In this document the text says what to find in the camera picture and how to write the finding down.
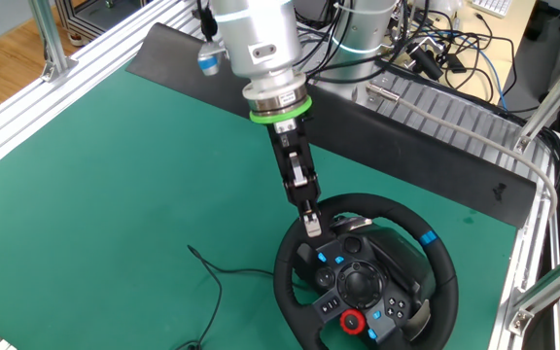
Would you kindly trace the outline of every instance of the red button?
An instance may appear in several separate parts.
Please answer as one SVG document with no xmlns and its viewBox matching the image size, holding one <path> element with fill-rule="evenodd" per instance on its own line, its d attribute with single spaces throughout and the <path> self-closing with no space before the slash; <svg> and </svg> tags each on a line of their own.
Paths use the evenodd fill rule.
<svg viewBox="0 0 560 350">
<path fill-rule="evenodd" d="M 351 335 L 360 334 L 367 325 L 367 320 L 362 312 L 356 309 L 349 309 L 340 316 L 340 326 L 344 331 Z"/>
</svg>

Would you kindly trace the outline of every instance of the green mat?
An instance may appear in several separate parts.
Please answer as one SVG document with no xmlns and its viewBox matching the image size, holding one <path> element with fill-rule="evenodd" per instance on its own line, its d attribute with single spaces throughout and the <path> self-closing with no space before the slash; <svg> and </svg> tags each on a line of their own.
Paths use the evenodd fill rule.
<svg viewBox="0 0 560 350">
<path fill-rule="evenodd" d="M 387 196 L 435 228 L 460 283 L 447 349 L 485 349 L 515 228 L 313 156 L 322 197 Z M 0 161 L 0 335 L 20 350 L 172 349 L 202 333 L 218 292 L 186 244 L 224 268 L 271 270 L 296 214 L 262 126 L 121 69 Z M 270 278 L 220 279 L 205 349 L 298 348 Z M 332 349 L 355 341 L 330 328 Z"/>
</svg>

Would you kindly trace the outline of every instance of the blue object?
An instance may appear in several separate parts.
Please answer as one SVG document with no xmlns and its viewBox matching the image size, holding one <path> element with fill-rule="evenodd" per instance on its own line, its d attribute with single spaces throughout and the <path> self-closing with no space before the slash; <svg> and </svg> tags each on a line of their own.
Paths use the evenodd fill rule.
<svg viewBox="0 0 560 350">
<path fill-rule="evenodd" d="M 429 231 L 429 232 L 423 234 L 423 235 L 418 239 L 418 242 L 419 242 L 420 245 L 422 245 L 423 247 L 427 247 L 431 242 L 435 241 L 436 239 L 438 239 L 438 235 L 435 234 L 433 231 Z"/>
<path fill-rule="evenodd" d="M 215 56 L 210 56 L 207 59 L 198 60 L 198 65 L 202 70 L 209 69 L 218 65 L 218 59 Z"/>
</svg>

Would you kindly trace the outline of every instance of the green ring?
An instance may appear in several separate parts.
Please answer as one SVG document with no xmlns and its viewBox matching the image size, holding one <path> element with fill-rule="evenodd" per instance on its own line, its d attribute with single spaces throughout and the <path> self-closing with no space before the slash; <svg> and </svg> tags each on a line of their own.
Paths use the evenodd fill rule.
<svg viewBox="0 0 560 350">
<path fill-rule="evenodd" d="M 255 116 L 253 112 L 250 112 L 250 120 L 254 123 L 259 124 L 280 123 L 304 114 L 310 108 L 310 106 L 312 106 L 312 98 L 308 96 L 306 102 L 304 102 L 301 106 L 297 107 L 297 109 L 291 112 L 270 117 Z"/>
</svg>

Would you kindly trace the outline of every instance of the black steering wheel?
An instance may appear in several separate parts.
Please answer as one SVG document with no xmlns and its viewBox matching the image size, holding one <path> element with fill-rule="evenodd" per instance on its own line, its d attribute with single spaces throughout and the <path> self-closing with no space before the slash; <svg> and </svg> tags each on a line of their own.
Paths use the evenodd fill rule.
<svg viewBox="0 0 560 350">
<path fill-rule="evenodd" d="M 372 194 L 344 194 L 319 204 L 323 233 L 308 237 L 302 222 L 295 221 L 285 235 L 274 267 L 274 294 L 280 310 L 305 350 L 325 350 L 321 329 L 341 316 L 343 328 L 360 335 L 368 348 L 440 350 L 453 332 L 458 309 L 458 285 L 453 262 L 439 237 L 416 213 L 405 206 Z M 405 229 L 421 246 L 432 267 L 436 289 L 430 298 L 431 316 L 411 341 L 403 326 L 411 317 L 406 294 L 377 266 L 367 238 L 337 236 L 330 226 L 335 216 L 355 213 L 364 218 L 385 218 Z M 323 263 L 319 281 L 327 291 L 308 305 L 298 303 L 292 283 L 298 248 L 307 244 Z"/>
</svg>

